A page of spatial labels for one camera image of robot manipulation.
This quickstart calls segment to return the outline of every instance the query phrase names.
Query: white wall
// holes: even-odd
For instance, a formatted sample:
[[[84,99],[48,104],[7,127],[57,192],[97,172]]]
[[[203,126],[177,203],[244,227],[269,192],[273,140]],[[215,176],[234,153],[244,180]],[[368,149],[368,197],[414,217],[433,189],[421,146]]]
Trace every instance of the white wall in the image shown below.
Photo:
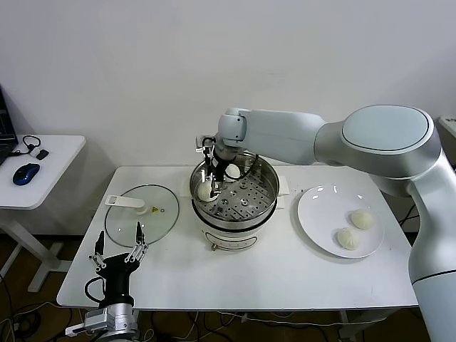
[[[452,115],[455,11],[450,0],[1,0],[0,84],[17,130],[88,140],[65,184],[22,217],[40,222],[34,232],[83,232],[116,166],[195,164],[195,135],[231,106]]]

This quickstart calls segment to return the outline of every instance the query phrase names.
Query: plate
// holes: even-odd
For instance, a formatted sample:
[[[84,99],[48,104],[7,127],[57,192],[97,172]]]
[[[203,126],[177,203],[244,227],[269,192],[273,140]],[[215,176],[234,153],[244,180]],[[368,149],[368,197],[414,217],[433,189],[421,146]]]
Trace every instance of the plate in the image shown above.
[[[374,216],[374,225],[368,230],[356,228],[350,213],[366,209]],[[363,258],[371,255],[382,244],[385,231],[379,216],[364,199],[335,185],[321,185],[303,194],[298,203],[298,218],[303,230],[324,250],[343,258]],[[360,246],[354,251],[344,249],[337,241],[337,232],[345,227],[355,229]]]

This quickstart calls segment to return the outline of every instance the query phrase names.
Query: pot lid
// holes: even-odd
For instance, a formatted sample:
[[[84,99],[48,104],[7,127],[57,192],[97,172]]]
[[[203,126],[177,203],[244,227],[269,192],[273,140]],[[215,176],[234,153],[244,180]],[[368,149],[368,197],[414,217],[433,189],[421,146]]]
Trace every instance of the pot lid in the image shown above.
[[[118,206],[125,203],[144,204],[144,210]],[[164,237],[179,216],[179,202],[175,194],[161,185],[140,185],[122,194],[122,197],[108,196],[110,205],[105,216],[106,234],[116,244],[133,247],[136,242],[136,226],[141,224],[145,243],[152,244]]]

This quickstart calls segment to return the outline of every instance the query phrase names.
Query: computer mouse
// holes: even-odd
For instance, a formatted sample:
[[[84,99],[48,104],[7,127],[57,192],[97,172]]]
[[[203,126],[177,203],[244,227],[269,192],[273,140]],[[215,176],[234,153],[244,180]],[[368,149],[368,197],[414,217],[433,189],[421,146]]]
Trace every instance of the computer mouse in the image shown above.
[[[14,173],[13,176],[13,183],[15,185],[25,185],[28,184],[33,177],[38,173],[40,170],[40,165],[38,164],[27,164],[22,165],[17,171]]]

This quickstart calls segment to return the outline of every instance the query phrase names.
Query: laptop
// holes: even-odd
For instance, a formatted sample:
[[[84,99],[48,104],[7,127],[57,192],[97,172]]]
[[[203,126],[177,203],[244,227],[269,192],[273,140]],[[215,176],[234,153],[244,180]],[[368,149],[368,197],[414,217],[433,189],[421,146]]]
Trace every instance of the laptop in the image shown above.
[[[17,143],[16,133],[0,88],[0,165],[17,146]]]

